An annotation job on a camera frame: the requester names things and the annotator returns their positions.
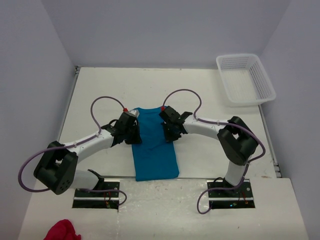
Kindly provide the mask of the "blue t shirt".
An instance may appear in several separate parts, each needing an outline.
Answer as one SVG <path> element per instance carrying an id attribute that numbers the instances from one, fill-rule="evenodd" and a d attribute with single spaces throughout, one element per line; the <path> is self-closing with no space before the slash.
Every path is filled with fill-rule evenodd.
<path id="1" fill-rule="evenodd" d="M 169 180 L 179 176 L 174 144 L 167 143 L 159 116 L 161 108 L 137 107 L 142 143 L 131 146 L 137 182 Z"/>

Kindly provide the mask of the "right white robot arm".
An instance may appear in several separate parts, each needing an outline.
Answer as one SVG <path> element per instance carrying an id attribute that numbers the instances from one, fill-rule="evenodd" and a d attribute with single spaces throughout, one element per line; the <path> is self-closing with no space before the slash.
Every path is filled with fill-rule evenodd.
<path id="1" fill-rule="evenodd" d="M 211 120 L 196 119 L 191 112 L 179 114 L 170 106 L 162 106 L 159 116 L 168 143 L 186 134 L 218 140 L 229 160 L 223 191 L 230 197 L 241 191 L 240 182 L 246 174 L 246 165 L 258 147 L 258 140 L 241 118 L 234 116 L 226 123 L 213 124 Z"/>

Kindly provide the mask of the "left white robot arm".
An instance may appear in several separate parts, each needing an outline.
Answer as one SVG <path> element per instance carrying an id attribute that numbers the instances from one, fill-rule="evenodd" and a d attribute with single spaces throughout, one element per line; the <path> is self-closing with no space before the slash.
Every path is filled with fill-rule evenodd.
<path id="1" fill-rule="evenodd" d="M 77 170 L 77 164 L 122 142 L 141 144 L 138 116 L 137 109 L 123 112 L 114 125 L 102 126 L 85 143 L 74 142 L 70 147 L 57 141 L 50 143 L 33 172 L 34 177 L 56 195 L 69 188 L 86 191 L 94 197 L 101 195 L 104 190 L 102 176 L 91 169 Z"/>

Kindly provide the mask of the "white plastic basket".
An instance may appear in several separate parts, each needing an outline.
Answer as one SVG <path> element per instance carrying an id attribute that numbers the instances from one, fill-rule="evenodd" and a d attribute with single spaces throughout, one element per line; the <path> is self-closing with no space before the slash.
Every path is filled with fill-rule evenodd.
<path id="1" fill-rule="evenodd" d="M 220 55 L 216 65 L 231 107 L 258 106 L 275 100 L 274 87 L 257 55 Z"/>

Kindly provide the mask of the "red t shirt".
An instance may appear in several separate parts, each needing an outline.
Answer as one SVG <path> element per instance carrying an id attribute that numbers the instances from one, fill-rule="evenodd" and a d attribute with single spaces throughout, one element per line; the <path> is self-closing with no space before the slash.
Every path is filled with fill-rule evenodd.
<path id="1" fill-rule="evenodd" d="M 58 221 L 47 232 L 44 240 L 81 240 L 82 236 L 77 234 L 70 220 Z"/>

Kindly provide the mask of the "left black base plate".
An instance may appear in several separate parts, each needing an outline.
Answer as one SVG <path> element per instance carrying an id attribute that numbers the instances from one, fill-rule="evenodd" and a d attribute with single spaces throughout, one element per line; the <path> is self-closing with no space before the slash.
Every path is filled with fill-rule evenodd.
<path id="1" fill-rule="evenodd" d="M 89 169 L 98 182 L 94 190 L 108 190 L 107 192 L 88 192 L 76 189 L 72 202 L 73 209 L 113 209 L 118 210 L 120 206 L 119 196 L 120 181 L 118 179 L 105 179 L 99 173 Z"/>

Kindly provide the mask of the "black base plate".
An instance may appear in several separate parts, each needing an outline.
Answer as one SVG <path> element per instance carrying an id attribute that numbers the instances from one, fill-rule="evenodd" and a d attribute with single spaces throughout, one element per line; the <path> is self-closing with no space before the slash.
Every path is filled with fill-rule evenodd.
<path id="1" fill-rule="evenodd" d="M 120 206 L 119 196 L 120 181 L 118 179 L 105 179 L 99 173 L 89 169 L 98 182 L 94 190 L 108 190 L 107 192 L 88 192 L 76 189 L 72 202 L 73 209 L 113 209 L 118 210 Z"/>
<path id="2" fill-rule="evenodd" d="M 245 179 L 242 185 L 234 190 L 211 190 L 208 192 L 208 198 L 212 210 L 254 209 L 256 207 L 249 179 Z"/>

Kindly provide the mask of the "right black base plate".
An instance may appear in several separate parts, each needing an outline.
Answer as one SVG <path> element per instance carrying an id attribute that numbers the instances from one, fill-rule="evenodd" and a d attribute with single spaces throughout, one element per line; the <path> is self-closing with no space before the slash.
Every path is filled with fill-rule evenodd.
<path id="1" fill-rule="evenodd" d="M 245 179 L 242 185 L 234 190 L 211 190 L 208 192 L 208 198 L 212 210 L 254 209 L 256 207 L 249 179 Z"/>

